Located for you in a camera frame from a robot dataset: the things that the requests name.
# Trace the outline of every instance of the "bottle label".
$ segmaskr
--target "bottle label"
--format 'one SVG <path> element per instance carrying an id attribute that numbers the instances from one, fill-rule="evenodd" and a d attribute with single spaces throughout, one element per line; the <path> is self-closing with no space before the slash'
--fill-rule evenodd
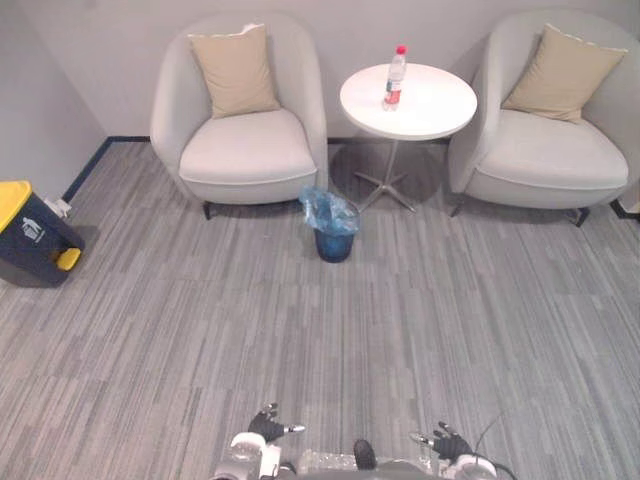
<path id="1" fill-rule="evenodd" d="M 400 84 L 401 82 L 387 81 L 387 94 L 384 101 L 389 104 L 398 103 L 400 101 Z"/>

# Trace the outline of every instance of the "metal table leg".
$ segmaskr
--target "metal table leg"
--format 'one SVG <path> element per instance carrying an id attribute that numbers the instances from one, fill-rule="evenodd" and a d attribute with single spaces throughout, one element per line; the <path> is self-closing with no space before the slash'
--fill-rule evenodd
<path id="1" fill-rule="evenodd" d="M 354 172 L 354 175 L 356 175 L 357 177 L 360 177 L 376 185 L 376 189 L 373 192 L 371 192 L 371 194 L 367 198 L 365 198 L 364 202 L 362 202 L 358 207 L 358 210 L 360 210 L 361 212 L 365 208 L 367 208 L 369 205 L 371 205 L 383 193 L 391 195 L 393 198 L 395 198 L 398 202 L 400 202 L 402 205 L 407 207 L 409 210 L 411 210 L 412 212 L 415 212 L 415 209 L 413 208 L 413 205 L 411 205 L 411 202 L 409 201 L 409 199 L 405 197 L 403 194 L 401 194 L 400 192 L 398 192 L 398 190 L 396 190 L 395 187 L 393 186 L 394 183 L 402 180 L 407 175 L 406 173 L 401 173 L 391 178 L 391 173 L 393 172 L 393 165 L 395 164 L 395 161 L 396 161 L 397 150 L 398 150 L 398 140 L 394 140 L 393 145 L 391 147 L 391 154 L 389 155 L 389 160 L 387 161 L 387 173 L 384 176 L 384 180 L 378 180 L 377 178 L 373 178 L 372 176 L 362 172 Z"/>

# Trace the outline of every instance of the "chair seat cushion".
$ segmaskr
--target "chair seat cushion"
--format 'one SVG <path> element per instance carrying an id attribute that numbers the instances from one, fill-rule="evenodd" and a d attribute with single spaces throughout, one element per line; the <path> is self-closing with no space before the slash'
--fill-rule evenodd
<path id="1" fill-rule="evenodd" d="M 551 120 L 501 110 L 495 143 L 478 170 L 541 188 L 598 190 L 626 185 L 629 168 L 618 148 L 586 120 Z"/>
<path id="2" fill-rule="evenodd" d="M 285 109 L 207 120 L 187 144 L 187 183 L 259 185 L 315 175 L 304 129 Z"/>

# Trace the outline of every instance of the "bin label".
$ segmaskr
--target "bin label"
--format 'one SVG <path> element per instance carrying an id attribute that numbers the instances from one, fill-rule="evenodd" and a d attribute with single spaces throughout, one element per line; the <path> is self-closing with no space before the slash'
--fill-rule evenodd
<path id="1" fill-rule="evenodd" d="M 38 243 L 44 235 L 43 228 L 38 225 L 35 220 L 27 217 L 22 217 L 22 231 L 25 237 L 30 238 L 36 243 Z"/>

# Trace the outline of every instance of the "trash can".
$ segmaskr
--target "trash can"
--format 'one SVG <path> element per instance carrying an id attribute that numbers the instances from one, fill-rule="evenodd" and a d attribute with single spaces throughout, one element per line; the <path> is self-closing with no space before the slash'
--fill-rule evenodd
<path id="1" fill-rule="evenodd" d="M 351 253 L 355 234 L 331 235 L 315 228 L 316 250 L 325 262 L 340 263 Z"/>
<path id="2" fill-rule="evenodd" d="M 360 229 L 358 209 L 344 198 L 317 187 L 304 187 L 299 200 L 305 223 L 313 227 L 316 250 L 325 262 L 340 263 L 351 253 Z"/>
<path id="3" fill-rule="evenodd" d="M 59 285 L 83 249 L 29 182 L 0 182 L 0 278 L 22 287 Z"/>

